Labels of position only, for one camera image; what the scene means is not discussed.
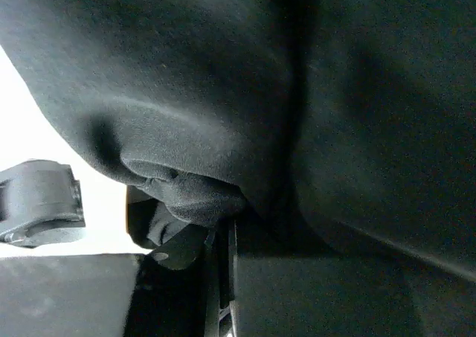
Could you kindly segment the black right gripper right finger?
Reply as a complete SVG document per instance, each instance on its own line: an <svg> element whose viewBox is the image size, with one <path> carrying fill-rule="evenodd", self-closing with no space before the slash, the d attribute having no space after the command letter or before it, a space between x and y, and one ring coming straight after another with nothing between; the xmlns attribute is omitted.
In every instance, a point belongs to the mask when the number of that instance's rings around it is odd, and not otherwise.
<svg viewBox="0 0 476 337"><path fill-rule="evenodd" d="M228 226L236 336L473 336L475 282L378 247L295 254L252 219Z"/></svg>

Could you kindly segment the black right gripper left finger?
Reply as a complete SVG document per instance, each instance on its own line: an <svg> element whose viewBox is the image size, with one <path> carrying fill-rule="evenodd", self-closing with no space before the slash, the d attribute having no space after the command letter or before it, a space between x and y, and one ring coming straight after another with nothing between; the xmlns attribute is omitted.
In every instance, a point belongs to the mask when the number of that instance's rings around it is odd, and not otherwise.
<svg viewBox="0 0 476 337"><path fill-rule="evenodd" d="M212 233L187 226L147 255L6 257L3 336L202 336Z"/></svg>

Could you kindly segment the black trousers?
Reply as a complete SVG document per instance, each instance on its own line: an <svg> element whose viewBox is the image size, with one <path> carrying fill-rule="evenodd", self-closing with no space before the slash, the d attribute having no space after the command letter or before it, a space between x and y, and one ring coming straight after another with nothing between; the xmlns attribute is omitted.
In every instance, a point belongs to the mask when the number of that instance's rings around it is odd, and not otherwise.
<svg viewBox="0 0 476 337"><path fill-rule="evenodd" d="M1 0L88 164L212 225L298 208L475 278L475 0Z"/></svg>

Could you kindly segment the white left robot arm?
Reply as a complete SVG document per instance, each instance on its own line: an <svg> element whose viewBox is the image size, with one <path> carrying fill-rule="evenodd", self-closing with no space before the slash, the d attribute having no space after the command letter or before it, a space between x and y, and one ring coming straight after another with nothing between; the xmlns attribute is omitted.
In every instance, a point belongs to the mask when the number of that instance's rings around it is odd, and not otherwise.
<svg viewBox="0 0 476 337"><path fill-rule="evenodd" d="M67 164L25 161L1 171L1 242L21 248L84 238L80 182Z"/></svg>

